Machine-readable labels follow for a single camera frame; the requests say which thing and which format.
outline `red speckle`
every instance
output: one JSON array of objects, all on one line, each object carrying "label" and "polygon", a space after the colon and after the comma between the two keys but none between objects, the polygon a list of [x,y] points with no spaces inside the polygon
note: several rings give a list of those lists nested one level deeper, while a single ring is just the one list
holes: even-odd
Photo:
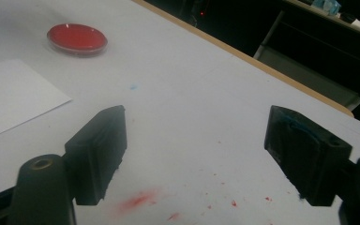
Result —
[{"label": "red speckle", "polygon": [[155,198],[158,192],[156,190],[142,191],[139,195],[130,198],[124,202],[120,202],[117,205],[117,213],[125,214],[130,211],[136,210],[137,208],[149,203],[150,205],[156,204]]},{"label": "red speckle", "polygon": [[168,218],[168,220],[177,220],[179,219],[180,214],[179,213],[173,213],[171,214],[171,216]]}]

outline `petri dish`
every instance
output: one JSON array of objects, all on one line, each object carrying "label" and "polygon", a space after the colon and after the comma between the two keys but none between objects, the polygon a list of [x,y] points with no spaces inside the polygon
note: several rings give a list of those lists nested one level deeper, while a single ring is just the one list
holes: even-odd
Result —
[{"label": "petri dish", "polygon": [[64,23],[52,27],[48,40],[58,51],[79,56],[94,56],[104,52],[107,39],[97,29],[75,23]]}]

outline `white tabletop surface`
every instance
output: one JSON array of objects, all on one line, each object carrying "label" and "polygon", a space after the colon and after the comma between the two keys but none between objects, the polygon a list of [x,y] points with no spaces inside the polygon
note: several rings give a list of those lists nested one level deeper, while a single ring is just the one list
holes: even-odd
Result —
[{"label": "white tabletop surface", "polygon": [[[95,27],[107,51],[52,50],[46,33],[59,23]],[[73,100],[0,134],[0,191],[26,160],[63,155],[97,112],[124,105],[123,162],[104,201],[75,207],[78,224],[338,224],[340,199],[299,201],[263,149],[268,114],[273,104],[299,111],[351,144],[353,161],[360,122],[150,10],[130,0],[0,0],[0,62],[11,59]]]}]

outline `red stain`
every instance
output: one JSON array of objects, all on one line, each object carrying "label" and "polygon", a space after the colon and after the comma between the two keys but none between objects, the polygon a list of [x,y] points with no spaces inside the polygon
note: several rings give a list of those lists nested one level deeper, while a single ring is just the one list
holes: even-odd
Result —
[{"label": "red stain", "polygon": [[129,213],[133,210],[136,210],[137,208],[148,204],[156,204],[155,198],[157,196],[158,192],[156,190],[148,190],[148,191],[142,191],[139,193],[139,195],[130,198],[124,202],[120,202],[117,205],[117,213],[118,214],[125,214]]},{"label": "red stain", "polygon": [[171,216],[168,218],[168,220],[177,220],[179,219],[180,214],[179,213],[173,213],[171,214]]}]

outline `blue speck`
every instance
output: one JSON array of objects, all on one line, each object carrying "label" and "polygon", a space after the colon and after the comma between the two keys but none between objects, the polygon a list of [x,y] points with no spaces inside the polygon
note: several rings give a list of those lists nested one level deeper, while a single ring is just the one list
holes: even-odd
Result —
[{"label": "blue speck", "polygon": [[130,86],[130,90],[136,90],[137,89],[137,85],[136,84],[132,84],[131,86]]}]

